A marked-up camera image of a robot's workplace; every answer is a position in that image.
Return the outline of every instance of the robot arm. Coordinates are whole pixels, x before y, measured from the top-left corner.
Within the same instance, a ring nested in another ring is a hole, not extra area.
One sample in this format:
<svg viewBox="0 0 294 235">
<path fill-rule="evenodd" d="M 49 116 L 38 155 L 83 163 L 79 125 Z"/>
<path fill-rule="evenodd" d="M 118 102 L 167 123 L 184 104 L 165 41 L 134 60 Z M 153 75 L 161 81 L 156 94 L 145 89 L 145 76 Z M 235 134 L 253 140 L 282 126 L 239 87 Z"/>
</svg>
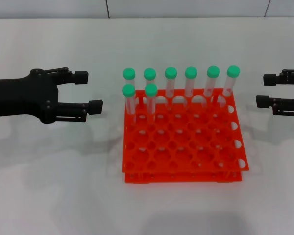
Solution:
<svg viewBox="0 0 294 235">
<path fill-rule="evenodd" d="M 67 67 L 32 69 L 29 76 L 0 80 L 0 116 L 30 114 L 44 124 L 55 121 L 85 122 L 87 113 L 100 114 L 102 100 L 59 103 L 57 85 L 87 84 L 88 72 L 73 74 Z"/>
<path fill-rule="evenodd" d="M 264 75 L 265 86 L 275 86 L 277 84 L 292 84 L 294 85 L 294 70 L 282 70 L 276 76 L 275 74 Z M 269 96 L 256 96 L 258 108 L 272 107 L 274 115 L 294 116 L 294 99 L 270 98 Z"/>
</svg>

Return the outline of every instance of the orange test tube rack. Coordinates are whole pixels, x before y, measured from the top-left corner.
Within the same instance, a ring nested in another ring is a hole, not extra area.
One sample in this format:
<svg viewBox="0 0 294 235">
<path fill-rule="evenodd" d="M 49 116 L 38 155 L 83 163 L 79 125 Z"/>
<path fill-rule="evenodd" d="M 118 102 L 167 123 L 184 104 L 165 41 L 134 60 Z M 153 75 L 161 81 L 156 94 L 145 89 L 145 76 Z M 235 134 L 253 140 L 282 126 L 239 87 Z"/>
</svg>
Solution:
<svg viewBox="0 0 294 235">
<path fill-rule="evenodd" d="M 203 97 L 204 89 L 194 89 Z M 215 88 L 205 105 L 173 102 L 184 96 L 176 89 L 166 103 L 157 103 L 154 116 L 147 113 L 145 91 L 137 90 L 136 114 L 125 110 L 123 173 L 126 183 L 236 182 L 248 163 L 233 93 L 220 106 Z M 158 90 L 157 96 L 165 96 Z"/>
</svg>

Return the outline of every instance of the white tabletop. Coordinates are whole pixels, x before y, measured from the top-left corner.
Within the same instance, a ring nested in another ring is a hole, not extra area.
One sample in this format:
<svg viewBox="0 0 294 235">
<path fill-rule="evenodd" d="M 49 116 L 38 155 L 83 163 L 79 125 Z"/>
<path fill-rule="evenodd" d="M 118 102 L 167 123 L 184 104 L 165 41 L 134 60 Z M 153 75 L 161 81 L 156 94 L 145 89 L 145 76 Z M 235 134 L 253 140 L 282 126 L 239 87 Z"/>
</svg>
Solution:
<svg viewBox="0 0 294 235">
<path fill-rule="evenodd" d="M 250 171 L 239 183 L 125 184 L 122 71 L 237 64 L 234 89 Z M 32 68 L 88 71 L 88 85 L 59 86 L 61 102 L 103 99 L 86 123 L 44 125 L 0 117 L 0 235 L 294 234 L 294 117 L 257 109 L 264 73 L 294 69 L 294 18 L 0 20 L 0 79 Z"/>
</svg>

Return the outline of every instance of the white wall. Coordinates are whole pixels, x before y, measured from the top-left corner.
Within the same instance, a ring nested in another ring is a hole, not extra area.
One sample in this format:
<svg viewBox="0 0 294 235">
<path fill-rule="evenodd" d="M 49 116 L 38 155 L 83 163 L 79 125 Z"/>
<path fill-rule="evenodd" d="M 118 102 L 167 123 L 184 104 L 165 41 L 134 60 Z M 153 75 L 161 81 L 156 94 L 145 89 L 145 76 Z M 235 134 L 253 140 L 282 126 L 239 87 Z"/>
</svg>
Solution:
<svg viewBox="0 0 294 235">
<path fill-rule="evenodd" d="M 264 16 L 269 0 L 107 0 L 111 18 Z"/>
<path fill-rule="evenodd" d="M 105 0 L 0 0 L 0 18 L 108 18 Z"/>
<path fill-rule="evenodd" d="M 111 18 L 264 16 L 269 0 L 107 0 Z M 266 16 L 294 16 L 271 0 Z M 0 0 L 0 18 L 107 18 L 106 0 Z"/>
<path fill-rule="evenodd" d="M 271 0 L 266 16 L 294 16 L 294 0 Z"/>
</svg>

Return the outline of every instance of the green test tube cap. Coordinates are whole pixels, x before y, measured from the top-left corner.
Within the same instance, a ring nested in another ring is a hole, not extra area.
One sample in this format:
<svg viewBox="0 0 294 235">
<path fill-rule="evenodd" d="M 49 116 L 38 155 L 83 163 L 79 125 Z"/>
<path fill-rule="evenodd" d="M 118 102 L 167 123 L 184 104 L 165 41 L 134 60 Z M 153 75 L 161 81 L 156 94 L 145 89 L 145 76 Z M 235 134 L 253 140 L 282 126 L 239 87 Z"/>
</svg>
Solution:
<svg viewBox="0 0 294 235">
<path fill-rule="evenodd" d="M 126 80 L 133 80 L 135 78 L 135 70 L 133 68 L 126 68 L 123 70 L 123 77 Z"/>
<path fill-rule="evenodd" d="M 133 97 L 135 95 L 135 87 L 131 84 L 126 84 L 123 86 L 123 95 L 127 98 Z"/>
<path fill-rule="evenodd" d="M 156 78 L 156 70 L 153 68 L 147 68 L 144 71 L 144 78 L 148 81 L 152 81 Z"/>
<path fill-rule="evenodd" d="M 185 76 L 188 79 L 195 79 L 197 77 L 197 69 L 193 66 L 187 67 L 185 70 Z"/>
<path fill-rule="evenodd" d="M 165 76 L 167 79 L 175 79 L 177 76 L 177 70 L 175 67 L 167 67 Z"/>
<path fill-rule="evenodd" d="M 156 96 L 157 92 L 158 92 L 158 88 L 155 84 L 148 84 L 145 87 L 145 93 L 147 96 L 151 96 L 151 97 Z"/>
<path fill-rule="evenodd" d="M 210 78 L 217 78 L 219 77 L 220 69 L 218 66 L 212 65 L 207 70 L 207 76 Z"/>
<path fill-rule="evenodd" d="M 236 65 L 231 65 L 228 69 L 227 69 L 227 72 L 226 74 L 229 76 L 229 77 L 232 77 L 232 78 L 237 78 L 239 75 L 240 75 L 240 68 Z"/>
</svg>

